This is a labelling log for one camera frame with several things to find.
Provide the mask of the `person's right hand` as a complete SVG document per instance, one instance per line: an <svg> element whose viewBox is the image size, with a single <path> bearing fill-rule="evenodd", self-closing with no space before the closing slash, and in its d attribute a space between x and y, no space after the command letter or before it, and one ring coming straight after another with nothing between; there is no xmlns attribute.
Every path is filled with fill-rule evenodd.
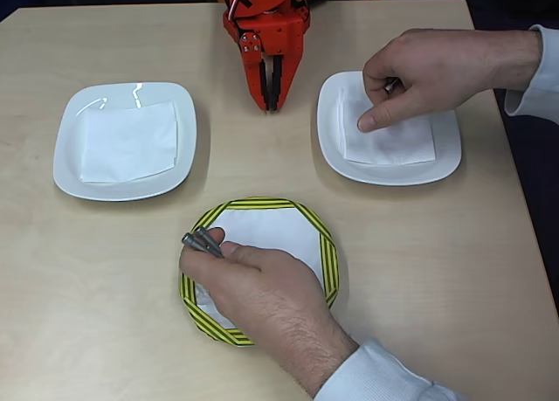
<svg viewBox="0 0 559 401"><path fill-rule="evenodd" d="M458 107L498 86L504 31L410 30L392 39L362 69L372 108L363 133Z"/></svg>

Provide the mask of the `person's left hand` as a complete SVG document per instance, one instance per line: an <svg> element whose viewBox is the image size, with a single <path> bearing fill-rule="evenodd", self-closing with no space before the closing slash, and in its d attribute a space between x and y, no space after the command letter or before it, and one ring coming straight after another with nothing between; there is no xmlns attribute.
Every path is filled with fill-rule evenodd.
<svg viewBox="0 0 559 401"><path fill-rule="evenodd" d="M207 289L218 311L269 355L345 357L355 351L331 315L320 282L280 251L225 241L222 257L185 246L181 270Z"/></svg>

